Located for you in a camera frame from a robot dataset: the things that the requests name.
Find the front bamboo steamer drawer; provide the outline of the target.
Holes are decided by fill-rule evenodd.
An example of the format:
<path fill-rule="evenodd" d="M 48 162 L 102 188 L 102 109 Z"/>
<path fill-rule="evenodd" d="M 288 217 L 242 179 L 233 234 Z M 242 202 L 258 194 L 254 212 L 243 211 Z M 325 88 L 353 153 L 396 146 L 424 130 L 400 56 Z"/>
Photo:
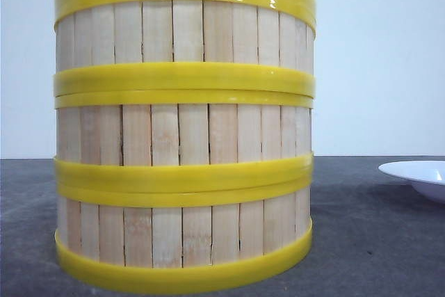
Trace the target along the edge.
<path fill-rule="evenodd" d="M 179 294 L 280 274 L 312 244 L 310 183 L 216 207 L 123 208 L 58 198 L 56 249 L 70 275 L 106 289 Z"/>

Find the white plate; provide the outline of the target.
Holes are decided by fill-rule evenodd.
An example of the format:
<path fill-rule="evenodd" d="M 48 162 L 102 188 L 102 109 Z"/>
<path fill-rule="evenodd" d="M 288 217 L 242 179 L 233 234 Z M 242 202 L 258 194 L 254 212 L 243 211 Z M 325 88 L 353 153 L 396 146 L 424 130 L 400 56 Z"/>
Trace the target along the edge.
<path fill-rule="evenodd" d="M 425 198 L 444 204 L 444 161 L 395 161 L 378 166 L 378 170 L 407 180 Z"/>

